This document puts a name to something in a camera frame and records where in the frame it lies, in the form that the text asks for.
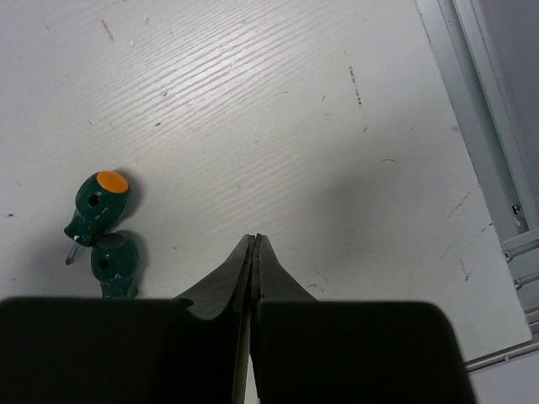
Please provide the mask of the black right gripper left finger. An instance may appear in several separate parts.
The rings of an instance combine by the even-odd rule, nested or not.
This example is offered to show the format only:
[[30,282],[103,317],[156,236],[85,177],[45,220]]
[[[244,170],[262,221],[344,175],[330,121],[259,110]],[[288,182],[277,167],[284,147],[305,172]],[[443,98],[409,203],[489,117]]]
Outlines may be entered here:
[[2,402],[242,402],[254,247],[173,299],[4,300]]

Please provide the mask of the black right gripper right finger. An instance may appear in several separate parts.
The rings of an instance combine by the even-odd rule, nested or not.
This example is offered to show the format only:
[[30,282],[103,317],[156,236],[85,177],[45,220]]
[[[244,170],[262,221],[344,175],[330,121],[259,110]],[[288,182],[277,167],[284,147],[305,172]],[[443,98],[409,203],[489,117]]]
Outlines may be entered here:
[[253,253],[251,355],[263,403],[473,403],[452,325],[420,301],[322,301]]

